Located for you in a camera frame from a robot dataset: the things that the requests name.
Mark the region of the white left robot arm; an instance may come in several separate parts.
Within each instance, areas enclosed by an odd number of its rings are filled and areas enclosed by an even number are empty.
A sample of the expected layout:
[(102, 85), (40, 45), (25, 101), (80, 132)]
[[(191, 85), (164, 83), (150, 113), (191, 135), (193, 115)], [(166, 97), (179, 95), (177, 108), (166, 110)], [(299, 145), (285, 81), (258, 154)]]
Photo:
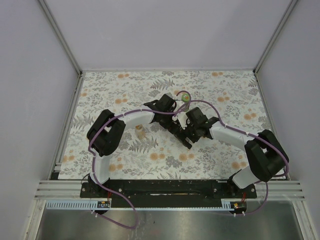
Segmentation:
[(90, 178), (94, 183), (91, 192), (96, 197), (102, 198), (109, 191), (106, 182), (110, 179), (111, 154), (118, 148), (123, 133), (138, 125), (166, 120), (171, 122), (177, 108), (176, 100), (164, 94), (159, 100), (146, 102), (119, 115), (108, 109), (99, 114), (86, 135), (89, 140), (88, 151), (93, 154)]

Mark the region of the green bottle cap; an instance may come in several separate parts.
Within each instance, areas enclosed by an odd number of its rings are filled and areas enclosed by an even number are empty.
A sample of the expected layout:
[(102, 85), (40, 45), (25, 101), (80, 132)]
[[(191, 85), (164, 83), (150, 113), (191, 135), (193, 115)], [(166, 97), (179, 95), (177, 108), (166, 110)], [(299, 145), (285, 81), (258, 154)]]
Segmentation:
[(184, 103), (188, 103), (190, 100), (190, 95), (188, 93), (184, 92), (181, 95), (181, 101), (183, 101)]

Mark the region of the right aluminium corner post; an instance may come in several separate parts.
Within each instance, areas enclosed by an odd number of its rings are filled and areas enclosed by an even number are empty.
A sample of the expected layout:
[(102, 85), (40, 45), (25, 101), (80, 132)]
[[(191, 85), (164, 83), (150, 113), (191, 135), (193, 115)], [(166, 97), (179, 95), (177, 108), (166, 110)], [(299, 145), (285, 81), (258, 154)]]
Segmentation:
[(273, 49), (276, 41), (280, 37), (280, 35), (281, 35), (282, 31), (284, 30), (289, 18), (291, 17), (292, 13), (294, 12), (294, 10), (297, 7), (299, 2), (300, 2), (299, 0), (291, 0), (289, 2), (288, 6), (286, 7), (286, 9), (285, 9), (282, 17), (280, 18), (275, 30), (273, 31), (270, 39), (268, 40), (268, 43), (267, 43), (266, 47), (264, 48), (264, 50), (262, 52), (262, 55), (260, 56), (257, 64), (255, 65), (255, 67), (253, 69), (253, 73), (254, 73), (255, 76), (258, 74), (258, 72), (262, 68), (262, 66), (263, 66), (264, 62), (266, 61), (269, 53)]

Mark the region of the clear pill bottle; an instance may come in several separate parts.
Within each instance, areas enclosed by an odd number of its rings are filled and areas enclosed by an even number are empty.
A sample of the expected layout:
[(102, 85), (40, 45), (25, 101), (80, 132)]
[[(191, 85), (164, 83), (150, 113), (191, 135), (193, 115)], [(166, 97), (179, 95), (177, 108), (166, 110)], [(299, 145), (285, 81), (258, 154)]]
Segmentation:
[(135, 134), (139, 140), (142, 140), (146, 137), (146, 132), (145, 132), (145, 129), (142, 124), (137, 125), (134, 130), (135, 130)]

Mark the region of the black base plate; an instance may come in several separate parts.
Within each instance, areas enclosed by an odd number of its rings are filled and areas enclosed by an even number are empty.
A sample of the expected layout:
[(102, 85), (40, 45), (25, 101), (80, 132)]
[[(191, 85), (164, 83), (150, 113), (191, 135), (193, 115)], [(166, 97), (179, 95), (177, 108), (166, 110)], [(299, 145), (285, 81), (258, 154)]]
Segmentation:
[(253, 184), (244, 189), (238, 188), (229, 180), (124, 180), (109, 179), (103, 186), (94, 183), (92, 179), (82, 183), (80, 198), (125, 200), (129, 206), (134, 206), (133, 199), (151, 198), (193, 198), (245, 201), (257, 198)]

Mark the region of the aluminium frame rail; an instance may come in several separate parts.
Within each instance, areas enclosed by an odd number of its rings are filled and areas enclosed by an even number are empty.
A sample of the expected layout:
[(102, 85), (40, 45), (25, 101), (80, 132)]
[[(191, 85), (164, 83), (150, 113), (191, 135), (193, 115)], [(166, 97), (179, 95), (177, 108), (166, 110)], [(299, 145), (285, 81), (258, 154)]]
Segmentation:
[[(80, 180), (42, 180), (35, 192), (37, 200), (75, 200), (80, 198)], [(304, 201), (305, 194), (298, 181), (272, 180), (268, 182), (269, 201)]]

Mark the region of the floral table mat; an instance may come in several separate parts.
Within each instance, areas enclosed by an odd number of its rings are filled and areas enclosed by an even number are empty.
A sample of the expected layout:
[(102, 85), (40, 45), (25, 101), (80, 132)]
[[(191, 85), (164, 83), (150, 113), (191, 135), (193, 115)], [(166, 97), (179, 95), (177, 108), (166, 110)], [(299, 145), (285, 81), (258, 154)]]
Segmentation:
[[(86, 72), (59, 179), (80, 180), (91, 171), (87, 132), (101, 111), (125, 113), (183, 90), (207, 117), (221, 115), (224, 123), (251, 133), (271, 128), (250, 70)], [(248, 165), (245, 153), (228, 143), (202, 138), (188, 149), (157, 123), (143, 127), (142, 140), (134, 129), (124, 132), (109, 164), (111, 178), (226, 179)]]

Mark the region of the green pill bottle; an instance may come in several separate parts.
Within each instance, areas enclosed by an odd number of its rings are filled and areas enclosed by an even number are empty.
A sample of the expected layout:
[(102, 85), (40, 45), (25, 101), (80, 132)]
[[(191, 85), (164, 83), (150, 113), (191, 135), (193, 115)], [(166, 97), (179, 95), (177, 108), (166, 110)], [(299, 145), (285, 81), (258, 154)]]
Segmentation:
[(189, 110), (189, 107), (190, 107), (190, 102), (183, 102), (183, 104), (181, 105), (181, 110), (183, 112), (187, 112)]

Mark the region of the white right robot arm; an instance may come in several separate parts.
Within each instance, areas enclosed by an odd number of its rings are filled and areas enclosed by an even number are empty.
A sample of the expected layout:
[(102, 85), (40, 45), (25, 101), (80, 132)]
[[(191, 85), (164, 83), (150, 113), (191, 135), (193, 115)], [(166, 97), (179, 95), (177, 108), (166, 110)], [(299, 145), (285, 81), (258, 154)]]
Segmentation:
[(191, 138), (208, 138), (223, 141), (245, 152), (248, 166), (230, 177), (228, 194), (239, 198), (246, 187), (257, 182), (267, 183), (280, 170), (289, 169), (289, 158), (274, 133), (265, 129), (257, 134), (246, 132), (222, 123), (217, 117), (208, 119), (196, 107), (181, 112), (174, 118)]

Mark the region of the left aluminium corner post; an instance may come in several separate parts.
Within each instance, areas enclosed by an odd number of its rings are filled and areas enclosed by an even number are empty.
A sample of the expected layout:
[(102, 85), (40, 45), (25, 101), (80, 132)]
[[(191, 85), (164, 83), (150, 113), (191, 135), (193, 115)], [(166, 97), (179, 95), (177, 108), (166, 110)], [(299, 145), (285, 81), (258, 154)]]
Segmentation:
[(38, 3), (39, 7), (41, 8), (46, 20), (48, 21), (50, 27), (52, 28), (55, 36), (57, 37), (59, 44), (63, 48), (64, 53), (66, 54), (68, 60), (70, 61), (71, 65), (73, 66), (75, 72), (78, 75), (81, 75), (83, 71), (82, 71), (79, 63), (77, 62), (74, 54), (72, 53), (71, 48), (68, 45), (52, 11), (50, 10), (50, 7), (49, 7), (47, 1), (46, 0), (37, 0), (36, 2)]

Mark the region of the aluminium corner post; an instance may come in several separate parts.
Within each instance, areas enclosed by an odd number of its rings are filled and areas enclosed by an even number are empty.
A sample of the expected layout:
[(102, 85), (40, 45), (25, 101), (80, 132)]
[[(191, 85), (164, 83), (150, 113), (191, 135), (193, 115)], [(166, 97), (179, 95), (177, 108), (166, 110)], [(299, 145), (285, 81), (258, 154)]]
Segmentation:
[(253, 69), (253, 73), (254, 73), (255, 76), (258, 74), (258, 72), (262, 68), (262, 66), (263, 66), (264, 62), (266, 61), (269, 53), (273, 49), (276, 41), (280, 37), (280, 35), (281, 35), (282, 31), (284, 30), (289, 18), (291, 17), (292, 13), (294, 12), (294, 10), (297, 7), (299, 2), (300, 2), (299, 0), (291, 0), (289, 2), (288, 6), (286, 7), (286, 9), (285, 9), (282, 17), (280, 18), (275, 30), (273, 31), (270, 39), (268, 40), (268, 43), (267, 43), (266, 47), (264, 48), (264, 50), (262, 52), (262, 55), (260, 56), (257, 64), (255, 65), (255, 67)]
[(50, 10), (50, 7), (49, 7), (47, 1), (46, 0), (37, 0), (36, 2), (38, 3), (39, 7), (41, 8), (46, 20), (48, 21), (50, 27), (52, 28), (55, 36), (57, 37), (59, 44), (63, 48), (64, 53), (66, 54), (68, 60), (70, 61), (71, 65), (73, 66), (75, 72), (78, 75), (81, 75), (83, 71), (82, 71), (79, 63), (77, 62), (74, 54), (72, 53), (71, 48), (68, 45), (52, 11)]

